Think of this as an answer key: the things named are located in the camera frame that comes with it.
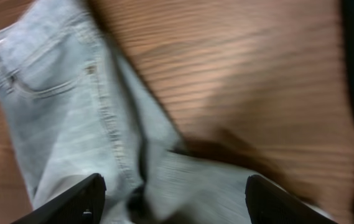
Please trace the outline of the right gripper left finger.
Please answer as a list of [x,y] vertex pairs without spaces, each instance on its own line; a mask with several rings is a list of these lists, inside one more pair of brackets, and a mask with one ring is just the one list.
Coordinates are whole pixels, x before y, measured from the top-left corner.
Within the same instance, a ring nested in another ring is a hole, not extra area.
[[92,174],[12,224],[99,224],[105,192],[104,178]]

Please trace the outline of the light blue denim shorts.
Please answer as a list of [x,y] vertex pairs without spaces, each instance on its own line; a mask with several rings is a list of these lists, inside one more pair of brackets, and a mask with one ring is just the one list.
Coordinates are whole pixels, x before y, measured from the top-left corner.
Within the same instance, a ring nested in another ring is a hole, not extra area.
[[35,1],[0,30],[0,105],[34,210],[98,173],[100,223],[251,223],[247,179],[267,178],[191,156],[83,1]]

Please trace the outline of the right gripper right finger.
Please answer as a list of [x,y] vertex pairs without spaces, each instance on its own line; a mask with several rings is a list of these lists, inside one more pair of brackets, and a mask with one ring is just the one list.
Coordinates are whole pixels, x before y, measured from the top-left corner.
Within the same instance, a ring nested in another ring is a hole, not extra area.
[[245,195],[252,224],[337,224],[260,175],[248,177]]

